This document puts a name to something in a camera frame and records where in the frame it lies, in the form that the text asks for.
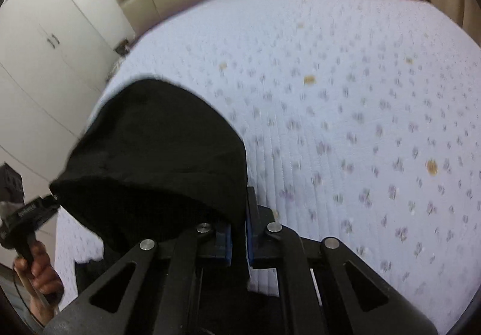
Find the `person's left hand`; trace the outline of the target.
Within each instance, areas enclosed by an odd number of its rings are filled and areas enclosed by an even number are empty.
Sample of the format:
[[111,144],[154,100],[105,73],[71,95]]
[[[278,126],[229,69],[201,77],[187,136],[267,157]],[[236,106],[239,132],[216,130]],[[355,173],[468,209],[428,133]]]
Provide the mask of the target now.
[[51,265],[47,249],[39,241],[29,246],[32,260],[20,255],[14,261],[14,270],[32,300],[44,306],[57,307],[64,294],[64,285]]

